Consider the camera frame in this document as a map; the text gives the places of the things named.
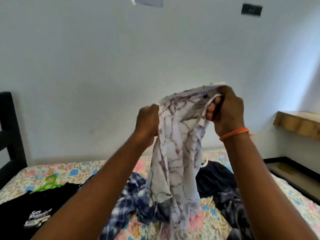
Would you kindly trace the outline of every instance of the orange thread bracelet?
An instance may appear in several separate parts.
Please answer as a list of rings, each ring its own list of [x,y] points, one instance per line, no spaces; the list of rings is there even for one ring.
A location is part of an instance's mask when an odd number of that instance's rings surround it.
[[[225,135],[223,135],[222,137],[219,138],[220,141],[223,141],[224,139],[226,139],[227,137],[230,136],[234,136],[236,134],[240,134],[240,133],[244,133],[244,132],[249,132],[249,129],[246,127],[243,128],[239,128],[239,129],[235,129],[234,131],[230,132],[230,133],[226,133]]]

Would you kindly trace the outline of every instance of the black headboard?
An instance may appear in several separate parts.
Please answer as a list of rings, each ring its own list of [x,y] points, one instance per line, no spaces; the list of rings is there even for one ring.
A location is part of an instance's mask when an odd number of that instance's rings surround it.
[[[0,151],[7,148],[10,161],[0,169],[0,189],[27,167],[11,92],[0,92]]]

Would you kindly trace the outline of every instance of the hand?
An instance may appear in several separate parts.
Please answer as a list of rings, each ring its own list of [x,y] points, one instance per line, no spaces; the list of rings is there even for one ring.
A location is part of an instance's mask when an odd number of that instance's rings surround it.
[[[146,147],[153,144],[159,126],[159,106],[153,104],[139,110],[134,134]]]
[[[245,127],[243,120],[244,105],[243,100],[237,97],[228,86],[218,88],[218,92],[223,96],[218,96],[208,107],[207,120],[214,122],[214,129],[219,137],[235,129]],[[213,117],[214,110],[222,103],[220,111]]]

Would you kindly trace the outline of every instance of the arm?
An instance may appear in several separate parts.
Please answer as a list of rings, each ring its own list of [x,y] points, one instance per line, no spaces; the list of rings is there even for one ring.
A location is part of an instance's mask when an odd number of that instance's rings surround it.
[[[32,240],[99,238],[139,157],[154,141],[159,125],[158,110],[155,104],[140,109],[134,133]]]
[[[213,120],[215,131],[222,136],[244,127],[244,106],[230,87],[221,87],[224,101],[217,97],[208,108],[207,118]],[[215,106],[222,107],[212,118]],[[249,134],[241,133],[223,141],[251,230],[257,240],[313,239],[314,235],[293,204],[271,177]]]

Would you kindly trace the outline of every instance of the wooden shelf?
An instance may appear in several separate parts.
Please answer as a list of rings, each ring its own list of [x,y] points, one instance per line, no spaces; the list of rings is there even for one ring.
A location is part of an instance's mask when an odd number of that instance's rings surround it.
[[[279,111],[273,125],[280,126],[298,135],[320,141],[320,114],[299,111]]]

